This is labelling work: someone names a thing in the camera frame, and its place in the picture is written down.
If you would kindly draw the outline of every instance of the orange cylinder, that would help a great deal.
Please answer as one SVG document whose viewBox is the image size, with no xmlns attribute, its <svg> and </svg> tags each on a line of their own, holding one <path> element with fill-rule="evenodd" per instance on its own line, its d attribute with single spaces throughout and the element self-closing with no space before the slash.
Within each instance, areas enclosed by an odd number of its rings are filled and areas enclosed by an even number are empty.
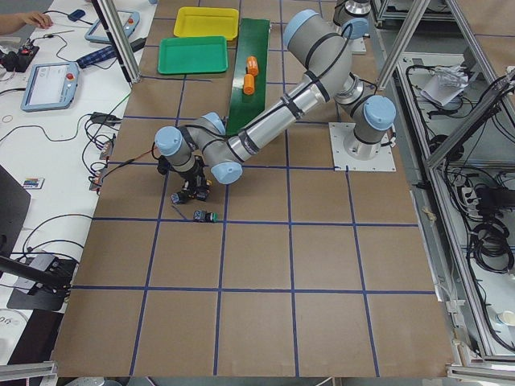
<svg viewBox="0 0 515 386">
<path fill-rule="evenodd" d="M 252 95 L 255 91 L 254 77 L 250 74 L 246 74 L 243 77 L 243 93 L 245 95 Z"/>
<path fill-rule="evenodd" d="M 247 58 L 247 74 L 257 76 L 259 73 L 258 60 L 255 56 L 249 56 Z"/>
</svg>

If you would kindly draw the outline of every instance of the power strip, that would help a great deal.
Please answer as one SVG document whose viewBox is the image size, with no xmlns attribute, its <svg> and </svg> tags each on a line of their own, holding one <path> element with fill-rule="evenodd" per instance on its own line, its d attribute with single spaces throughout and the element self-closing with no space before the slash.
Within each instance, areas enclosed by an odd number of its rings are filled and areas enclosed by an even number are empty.
<svg viewBox="0 0 515 386">
<path fill-rule="evenodd" d="M 473 187 L 460 187 L 459 194 L 461 196 L 462 204 L 468 208 L 468 213 L 474 217 L 480 217 L 480 213 L 477 210 L 477 206 L 480 203 L 477 197 L 476 191 Z"/>
</svg>

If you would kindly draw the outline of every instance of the yellow tray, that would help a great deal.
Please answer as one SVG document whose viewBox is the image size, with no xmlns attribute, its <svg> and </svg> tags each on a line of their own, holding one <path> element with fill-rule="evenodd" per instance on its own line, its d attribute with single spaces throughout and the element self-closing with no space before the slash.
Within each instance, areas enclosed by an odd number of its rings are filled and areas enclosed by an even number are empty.
<svg viewBox="0 0 515 386">
<path fill-rule="evenodd" d="M 233 8 L 183 6 L 177 13 L 174 35 L 180 38 L 224 36 L 233 40 L 238 36 L 238 11 Z"/>
</svg>

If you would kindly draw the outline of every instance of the cardboard floor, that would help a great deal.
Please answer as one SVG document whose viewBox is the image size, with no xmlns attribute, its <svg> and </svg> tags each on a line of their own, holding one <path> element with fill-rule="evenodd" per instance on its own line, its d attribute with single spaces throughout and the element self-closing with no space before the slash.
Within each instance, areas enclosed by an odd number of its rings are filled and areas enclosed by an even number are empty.
<svg viewBox="0 0 515 386">
<path fill-rule="evenodd" d="M 334 5 L 160 0 L 110 167 L 149 150 L 162 126 L 229 111 L 233 68 L 156 72 L 181 6 L 271 20 L 271 104 L 304 71 L 281 43 L 286 23 L 307 8 L 331 20 Z M 367 45 L 353 71 L 374 81 Z M 180 213 L 170 194 L 182 181 L 150 155 L 113 172 L 56 344 L 59 376 L 445 376 L 451 343 L 398 152 L 395 173 L 334 171 L 328 122 L 345 120 L 326 104 Z M 196 209 L 220 222 L 193 223 Z"/>
</svg>

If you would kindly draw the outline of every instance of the cable connector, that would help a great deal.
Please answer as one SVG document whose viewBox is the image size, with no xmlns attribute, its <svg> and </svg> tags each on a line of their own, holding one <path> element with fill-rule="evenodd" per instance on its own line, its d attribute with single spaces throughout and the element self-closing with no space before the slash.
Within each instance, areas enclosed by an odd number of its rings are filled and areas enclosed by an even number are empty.
<svg viewBox="0 0 515 386">
<path fill-rule="evenodd" d="M 107 126 L 111 126 L 111 127 L 122 123 L 122 119 L 118 118 L 116 115 L 99 113 L 97 111 L 95 111 L 93 114 L 91 114 L 91 117 L 89 118 L 89 120 L 92 123 L 98 123 L 101 125 L 107 125 Z"/>
</svg>

